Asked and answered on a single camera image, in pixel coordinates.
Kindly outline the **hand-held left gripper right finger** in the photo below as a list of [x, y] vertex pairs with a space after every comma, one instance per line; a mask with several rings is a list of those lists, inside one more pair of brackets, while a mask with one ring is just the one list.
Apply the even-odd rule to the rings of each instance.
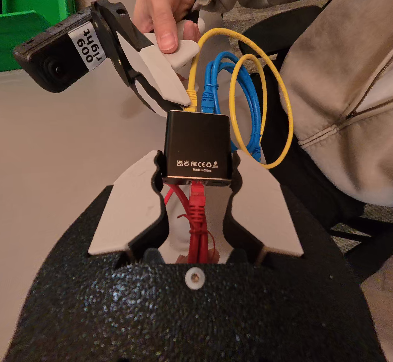
[[237, 150], [232, 157], [232, 193], [223, 220], [223, 235], [251, 264], [268, 253], [304, 254], [281, 185], [252, 157]]

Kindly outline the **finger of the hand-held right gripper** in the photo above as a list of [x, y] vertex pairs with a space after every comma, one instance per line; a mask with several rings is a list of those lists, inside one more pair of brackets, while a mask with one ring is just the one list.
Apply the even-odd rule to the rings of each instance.
[[169, 61], [158, 49], [142, 49], [142, 75], [161, 95], [172, 103], [189, 107], [191, 100]]
[[135, 75], [130, 87], [147, 108], [159, 116], [167, 116], [167, 101], [143, 75]]

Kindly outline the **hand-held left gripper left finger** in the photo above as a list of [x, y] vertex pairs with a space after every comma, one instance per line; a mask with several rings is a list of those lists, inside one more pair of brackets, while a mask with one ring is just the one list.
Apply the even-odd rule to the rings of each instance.
[[140, 261], [169, 236], [169, 219], [161, 195], [160, 150], [151, 151], [115, 181], [88, 249], [91, 256], [127, 252]]

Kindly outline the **black ethernet splitter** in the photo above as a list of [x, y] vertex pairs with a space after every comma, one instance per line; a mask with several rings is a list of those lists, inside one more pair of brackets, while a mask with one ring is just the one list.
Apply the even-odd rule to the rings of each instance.
[[184, 185], [228, 186], [232, 178], [229, 117], [170, 111], [167, 114], [163, 181]]

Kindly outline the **green plastic bin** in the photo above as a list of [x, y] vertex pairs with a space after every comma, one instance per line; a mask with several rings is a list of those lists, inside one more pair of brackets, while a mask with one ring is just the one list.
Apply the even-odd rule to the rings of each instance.
[[0, 71], [20, 69], [14, 48], [76, 12], [75, 0], [0, 0]]

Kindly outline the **person's grey zip hoodie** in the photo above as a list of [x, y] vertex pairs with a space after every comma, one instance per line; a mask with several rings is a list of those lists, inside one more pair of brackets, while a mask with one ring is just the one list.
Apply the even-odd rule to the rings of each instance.
[[392, 207], [392, 0], [332, 0], [281, 68], [300, 147], [342, 192]]

